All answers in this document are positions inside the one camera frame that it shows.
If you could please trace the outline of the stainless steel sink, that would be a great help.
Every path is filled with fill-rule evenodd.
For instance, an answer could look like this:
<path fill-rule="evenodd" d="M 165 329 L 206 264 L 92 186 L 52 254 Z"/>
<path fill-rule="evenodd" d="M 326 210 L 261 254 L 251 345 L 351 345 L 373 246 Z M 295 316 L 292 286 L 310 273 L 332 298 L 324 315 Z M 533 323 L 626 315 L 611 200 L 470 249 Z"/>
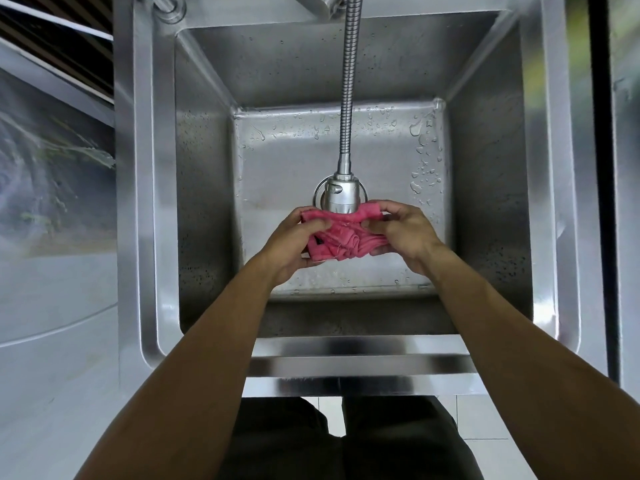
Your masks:
<path fill-rule="evenodd" d="M 120 384 L 133 392 L 337 169 L 344 22 L 295 0 L 115 6 Z M 588 357 L 564 0 L 364 0 L 351 168 Z M 297 272 L 245 396 L 482 394 L 427 278 L 397 255 Z"/>

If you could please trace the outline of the person's left forearm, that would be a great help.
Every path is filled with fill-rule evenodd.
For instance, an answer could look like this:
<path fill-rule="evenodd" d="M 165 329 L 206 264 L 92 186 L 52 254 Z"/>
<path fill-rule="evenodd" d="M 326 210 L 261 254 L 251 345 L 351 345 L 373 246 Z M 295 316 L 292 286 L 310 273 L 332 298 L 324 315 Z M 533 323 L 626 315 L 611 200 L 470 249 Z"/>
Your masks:
<path fill-rule="evenodd" d="M 110 423 L 74 480 L 208 480 L 236 421 L 282 256 L 263 250 L 226 286 Z"/>

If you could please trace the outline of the person's right forearm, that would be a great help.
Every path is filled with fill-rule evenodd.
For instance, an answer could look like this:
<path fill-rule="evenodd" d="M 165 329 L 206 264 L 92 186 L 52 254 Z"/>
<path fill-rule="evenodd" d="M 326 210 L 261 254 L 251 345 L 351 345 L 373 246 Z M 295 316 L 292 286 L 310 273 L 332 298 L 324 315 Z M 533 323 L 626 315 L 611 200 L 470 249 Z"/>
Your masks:
<path fill-rule="evenodd" d="M 441 242 L 420 261 L 538 480 L 640 480 L 640 404 Z"/>

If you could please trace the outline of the person's left hand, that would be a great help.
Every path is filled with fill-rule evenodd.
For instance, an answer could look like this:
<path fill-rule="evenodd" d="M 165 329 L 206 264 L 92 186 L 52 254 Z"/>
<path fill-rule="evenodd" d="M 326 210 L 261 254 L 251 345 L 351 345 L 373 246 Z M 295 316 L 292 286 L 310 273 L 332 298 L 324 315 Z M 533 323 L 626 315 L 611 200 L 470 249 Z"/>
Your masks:
<path fill-rule="evenodd" d="M 303 221 L 304 212 L 311 207 L 298 207 L 284 218 L 257 254 L 257 261 L 264 269 L 271 289 L 288 281 L 300 269 L 318 266 L 324 260 L 310 256 L 308 241 L 296 237 L 296 225 Z"/>

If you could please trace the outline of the person's right hand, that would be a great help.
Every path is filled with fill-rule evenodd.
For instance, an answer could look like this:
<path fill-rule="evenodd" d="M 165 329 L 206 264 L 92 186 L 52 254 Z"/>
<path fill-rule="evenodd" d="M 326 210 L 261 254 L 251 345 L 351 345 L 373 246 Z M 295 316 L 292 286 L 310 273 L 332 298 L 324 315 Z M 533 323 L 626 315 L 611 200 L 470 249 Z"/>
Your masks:
<path fill-rule="evenodd" d="M 397 254 L 409 270 L 432 278 L 431 254 L 444 248 L 434 227 L 420 208 L 391 200 L 379 200 L 383 219 L 395 219 L 396 231 L 385 236 L 388 245 L 373 250 L 371 256 Z"/>

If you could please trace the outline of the chrome faucet pipe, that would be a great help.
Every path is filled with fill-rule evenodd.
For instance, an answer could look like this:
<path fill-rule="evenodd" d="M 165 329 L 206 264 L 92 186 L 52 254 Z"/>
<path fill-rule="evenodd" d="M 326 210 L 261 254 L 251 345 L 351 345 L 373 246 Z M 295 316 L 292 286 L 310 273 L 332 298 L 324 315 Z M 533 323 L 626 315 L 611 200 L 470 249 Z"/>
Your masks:
<path fill-rule="evenodd" d="M 186 15 L 185 0 L 149 0 L 152 12 L 164 24 L 174 25 Z"/>

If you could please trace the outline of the dark trousers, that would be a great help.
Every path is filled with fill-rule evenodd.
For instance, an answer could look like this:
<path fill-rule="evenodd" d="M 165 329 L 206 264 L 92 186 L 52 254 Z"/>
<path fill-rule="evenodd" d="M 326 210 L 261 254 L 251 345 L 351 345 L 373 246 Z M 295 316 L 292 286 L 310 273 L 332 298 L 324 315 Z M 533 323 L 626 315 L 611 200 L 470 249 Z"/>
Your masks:
<path fill-rule="evenodd" d="M 301 397 L 244 398 L 216 480 L 484 480 L 434 396 L 344 397 L 343 437 Z"/>

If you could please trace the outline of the pink cloth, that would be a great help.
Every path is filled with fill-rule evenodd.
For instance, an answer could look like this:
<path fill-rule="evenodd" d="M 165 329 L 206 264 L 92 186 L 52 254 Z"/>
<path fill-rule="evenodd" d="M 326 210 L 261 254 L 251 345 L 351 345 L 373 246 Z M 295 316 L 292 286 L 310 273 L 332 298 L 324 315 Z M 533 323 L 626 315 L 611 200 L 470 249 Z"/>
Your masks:
<path fill-rule="evenodd" d="M 388 245 L 384 235 L 372 233 L 361 226 L 365 220 L 383 219 L 377 202 L 362 203 L 352 214 L 338 214 L 316 208 L 301 214 L 303 223 L 315 219 L 324 219 L 332 224 L 328 229 L 313 234 L 308 240 L 308 254 L 315 262 L 362 258 L 373 250 Z"/>

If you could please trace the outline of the stainless steel cabinet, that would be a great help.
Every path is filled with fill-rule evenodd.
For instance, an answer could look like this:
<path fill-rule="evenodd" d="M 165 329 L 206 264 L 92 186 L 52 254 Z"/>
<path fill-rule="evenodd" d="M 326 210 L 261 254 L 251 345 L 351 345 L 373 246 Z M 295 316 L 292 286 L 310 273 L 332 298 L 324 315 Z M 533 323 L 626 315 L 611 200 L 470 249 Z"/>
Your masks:
<path fill-rule="evenodd" d="M 607 5 L 620 386 L 640 402 L 640 0 Z"/>

